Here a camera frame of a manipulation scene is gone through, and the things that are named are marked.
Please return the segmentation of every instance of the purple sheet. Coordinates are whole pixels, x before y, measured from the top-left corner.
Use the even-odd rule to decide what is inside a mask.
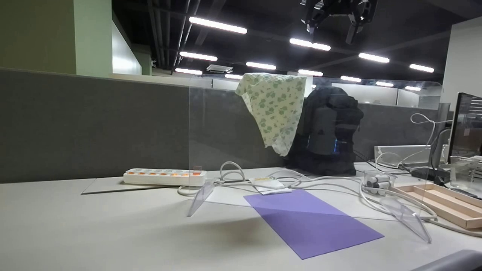
[[[381,234],[303,190],[246,196],[246,201],[300,259],[383,238]]]

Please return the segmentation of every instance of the white power strip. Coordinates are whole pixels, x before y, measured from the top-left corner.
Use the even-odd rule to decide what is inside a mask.
[[[122,179],[124,184],[133,186],[202,187],[206,179],[206,172],[175,169],[130,169],[124,173]]]

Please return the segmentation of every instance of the fluorescent light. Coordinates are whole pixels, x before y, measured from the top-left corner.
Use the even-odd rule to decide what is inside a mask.
[[[362,83],[362,79],[359,79],[359,77],[346,77],[346,76],[342,76],[340,79],[342,79],[343,82]]]
[[[243,80],[243,76],[240,74],[226,74],[224,77],[230,80]]]
[[[306,49],[312,49],[312,42],[309,42],[309,41],[303,41],[303,39],[297,39],[297,38],[291,38],[289,39],[289,44],[292,44],[292,45],[298,45],[298,47],[306,47]]]
[[[298,47],[306,47],[306,49],[313,49],[313,50],[321,50],[321,52],[330,52],[331,50],[330,45],[318,44],[318,42],[313,44],[313,42],[309,42],[309,41],[304,41],[304,39],[297,39],[297,38],[291,38],[289,44],[298,45]]]
[[[312,45],[312,49],[313,49],[313,50],[321,50],[321,52],[330,52],[330,50],[331,50],[330,45],[318,44],[318,42],[315,42],[315,44]]]
[[[274,65],[259,64],[259,62],[246,62],[246,67],[259,68],[259,70],[268,70],[268,71],[274,71],[276,70]]]
[[[224,24],[224,23],[218,23],[218,21],[211,21],[211,20],[205,20],[205,18],[199,18],[199,17],[190,17],[190,23],[191,24],[205,26],[205,27],[211,27],[211,29],[224,30],[224,32],[234,32],[234,33],[240,33],[240,35],[246,35],[247,33],[247,29],[244,29],[244,27]]]
[[[434,73],[435,71],[431,67],[423,67],[423,65],[416,65],[416,64],[411,64],[410,70],[417,70],[417,71],[423,71],[423,73]]]
[[[313,76],[313,77],[322,77],[322,73],[319,73],[319,71],[310,71],[310,70],[298,70],[298,74]]]
[[[179,73],[179,74],[191,74],[191,76],[202,76],[202,71],[199,71],[199,70],[176,68],[176,73]]]
[[[417,86],[405,86],[407,91],[413,91],[413,92],[420,92],[422,88],[417,88]]]
[[[182,58],[188,58],[188,59],[199,59],[199,61],[206,61],[206,62],[217,62],[215,56],[209,56],[209,55],[197,55],[197,53],[190,53],[190,52],[181,52],[179,53]]]
[[[390,64],[390,59],[377,56],[377,55],[360,53],[359,58],[371,62],[378,62],[378,64]]]
[[[390,83],[390,82],[377,82],[375,85],[377,86],[384,86],[384,88],[393,88],[393,83]]]

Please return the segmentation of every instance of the ceiling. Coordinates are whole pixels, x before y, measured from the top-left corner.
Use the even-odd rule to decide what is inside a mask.
[[[113,9],[130,42],[148,45],[160,70],[206,71],[208,62],[178,56],[185,50],[214,55],[217,65],[234,67],[234,74],[256,71],[246,67],[253,61],[274,64],[277,74],[303,68],[337,79],[443,82],[450,26],[481,17],[482,0],[378,0],[374,20],[349,45],[346,17],[325,20],[316,36],[306,33],[300,0],[113,0]],[[243,26],[249,33],[191,26],[188,15]],[[289,38],[328,44],[331,52],[294,47]],[[392,62],[362,61],[362,52]],[[435,73],[408,70],[410,64],[432,67]]]

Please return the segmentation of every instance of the cloth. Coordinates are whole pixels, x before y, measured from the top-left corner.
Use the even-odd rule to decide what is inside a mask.
[[[307,77],[246,74],[237,89],[253,115],[265,148],[286,157],[295,139]]]

